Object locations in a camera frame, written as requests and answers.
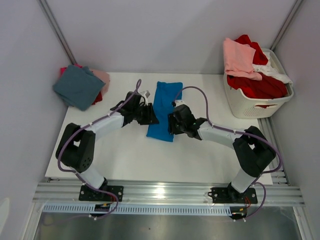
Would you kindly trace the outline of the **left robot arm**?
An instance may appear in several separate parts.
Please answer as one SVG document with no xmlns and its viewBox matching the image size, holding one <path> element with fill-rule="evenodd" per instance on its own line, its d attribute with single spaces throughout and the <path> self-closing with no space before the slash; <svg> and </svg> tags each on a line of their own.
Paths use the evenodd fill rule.
<svg viewBox="0 0 320 240">
<path fill-rule="evenodd" d="M 121 129 L 133 121 L 139 125 L 154 125 L 159 121 L 149 91 L 128 92 L 125 100 L 97 120 L 86 125 L 69 123 L 62 134 L 55 157 L 60 171 L 73 173 L 90 188 L 90 194 L 101 201 L 108 195 L 108 181 L 93 166 L 95 144 L 109 133 Z"/>
</svg>

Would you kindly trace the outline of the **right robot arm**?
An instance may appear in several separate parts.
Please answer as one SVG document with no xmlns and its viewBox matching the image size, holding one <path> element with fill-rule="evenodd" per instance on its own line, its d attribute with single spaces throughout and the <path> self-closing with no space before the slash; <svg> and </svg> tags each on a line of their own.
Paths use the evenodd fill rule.
<svg viewBox="0 0 320 240">
<path fill-rule="evenodd" d="M 255 126 L 244 131 L 228 131 L 225 127 L 210 124 L 207 118 L 195 118 L 190 108 L 179 105 L 168 115 L 171 135 L 186 134 L 189 138 L 211 141 L 235 151 L 240 165 L 236 177 L 227 187 L 228 198 L 240 202 L 250 185 L 263 173 L 276 157 L 276 151 Z"/>
</svg>

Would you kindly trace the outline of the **bright blue t-shirt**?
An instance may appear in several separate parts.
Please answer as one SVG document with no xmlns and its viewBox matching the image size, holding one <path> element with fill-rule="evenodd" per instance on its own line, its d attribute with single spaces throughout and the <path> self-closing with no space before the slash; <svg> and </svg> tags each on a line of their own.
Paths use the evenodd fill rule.
<svg viewBox="0 0 320 240">
<path fill-rule="evenodd" d="M 169 133 L 168 115 L 173 112 L 172 102 L 181 100 L 183 88 L 182 82 L 157 82 L 153 101 L 153 109 L 159 124 L 149 125 L 146 136 L 165 142 L 173 142 L 174 136 Z"/>
</svg>

